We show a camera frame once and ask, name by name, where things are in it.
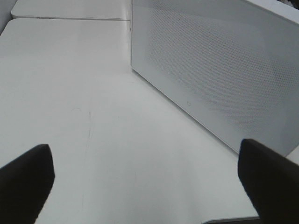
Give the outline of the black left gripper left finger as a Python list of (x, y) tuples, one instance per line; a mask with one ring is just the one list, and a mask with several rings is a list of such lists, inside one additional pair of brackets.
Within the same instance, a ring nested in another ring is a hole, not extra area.
[(0, 222), (35, 223), (54, 180), (48, 144), (37, 145), (3, 166), (0, 169)]

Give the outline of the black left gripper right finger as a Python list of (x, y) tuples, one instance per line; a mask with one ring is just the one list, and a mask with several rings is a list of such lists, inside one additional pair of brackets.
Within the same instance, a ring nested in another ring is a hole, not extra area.
[(299, 166), (254, 139), (241, 141), (237, 173), (264, 224), (299, 222)]

